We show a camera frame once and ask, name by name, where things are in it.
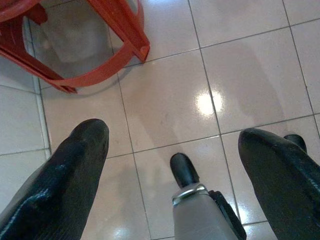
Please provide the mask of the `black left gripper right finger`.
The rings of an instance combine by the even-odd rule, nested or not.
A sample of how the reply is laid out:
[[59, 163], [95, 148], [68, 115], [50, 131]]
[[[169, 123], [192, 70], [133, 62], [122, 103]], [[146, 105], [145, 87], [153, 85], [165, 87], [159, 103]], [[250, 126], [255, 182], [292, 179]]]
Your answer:
[[320, 238], [320, 167], [304, 139], [247, 128], [238, 152], [255, 196], [279, 240]]

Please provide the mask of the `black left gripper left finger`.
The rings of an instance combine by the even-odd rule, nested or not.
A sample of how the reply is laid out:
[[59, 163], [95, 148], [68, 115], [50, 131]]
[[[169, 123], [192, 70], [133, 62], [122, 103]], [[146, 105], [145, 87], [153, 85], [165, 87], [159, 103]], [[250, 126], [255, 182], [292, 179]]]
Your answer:
[[1, 239], [79, 240], [108, 150], [109, 128], [103, 120], [77, 125], [1, 212]]

